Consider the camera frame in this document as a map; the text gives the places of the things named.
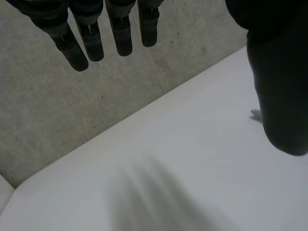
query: white table surface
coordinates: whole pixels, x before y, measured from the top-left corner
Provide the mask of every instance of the white table surface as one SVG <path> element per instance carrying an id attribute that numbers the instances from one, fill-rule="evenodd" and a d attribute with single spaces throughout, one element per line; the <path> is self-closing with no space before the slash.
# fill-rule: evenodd
<path id="1" fill-rule="evenodd" d="M 205 211 L 239 231 L 308 229 L 308 156 L 275 149 L 245 48 L 40 171 L 14 192 L 0 231 L 107 231 L 115 166 L 154 155 Z"/>

